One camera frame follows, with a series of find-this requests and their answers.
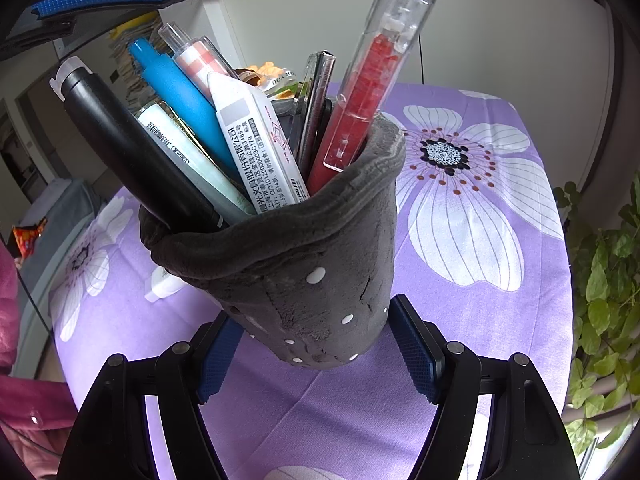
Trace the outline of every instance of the orange object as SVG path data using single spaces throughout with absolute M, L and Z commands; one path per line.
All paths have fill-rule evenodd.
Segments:
M 28 227 L 14 226 L 12 228 L 15 241 L 18 244 L 18 249 L 20 249 L 20 254 L 22 255 L 23 260 L 26 260 L 33 254 L 36 240 L 40 238 L 40 235 L 44 231 L 44 226 L 46 224 L 47 219 L 43 218 L 42 220 L 40 220 L 40 222 L 38 222 L 38 225 Z

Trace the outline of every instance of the gray fabric pen holder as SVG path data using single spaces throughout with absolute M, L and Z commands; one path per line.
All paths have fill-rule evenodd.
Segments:
M 403 163 L 404 136 L 377 116 L 359 158 L 305 202 L 211 234 L 169 234 L 141 208 L 141 239 L 283 361 L 337 367 L 386 323 Z

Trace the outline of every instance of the white polka dot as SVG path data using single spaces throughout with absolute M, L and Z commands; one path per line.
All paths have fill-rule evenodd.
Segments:
M 326 274 L 326 270 L 324 269 L 324 267 L 316 267 L 307 277 L 306 277 L 306 282 L 307 283 L 317 283 L 320 280 L 322 280 L 324 278 L 324 275 Z

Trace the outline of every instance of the blue pen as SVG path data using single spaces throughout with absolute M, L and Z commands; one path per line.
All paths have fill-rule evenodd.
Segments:
M 129 52 L 142 66 L 142 77 L 151 88 L 189 125 L 221 169 L 240 182 L 238 168 L 211 103 L 167 54 L 160 55 L 146 39 L 135 41 L 129 46 Z

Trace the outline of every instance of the table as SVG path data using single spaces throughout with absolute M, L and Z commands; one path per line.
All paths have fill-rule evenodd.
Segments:
M 569 267 L 542 162 L 516 110 L 478 92 L 398 84 L 385 111 L 407 140 L 392 293 L 478 355 L 529 355 L 560 410 L 572 350 Z M 56 346 L 78 406 L 110 354 L 158 355 L 219 312 L 191 287 L 144 299 L 154 264 L 137 211 L 121 190 L 53 292 Z M 461 478 L 476 477 L 488 401 L 479 403 Z M 170 480 L 154 397 L 147 406 L 158 471 Z M 433 413 L 388 327 L 352 364 L 322 372 L 281 362 L 245 334 L 222 390 L 202 407 L 232 480 L 404 479 Z

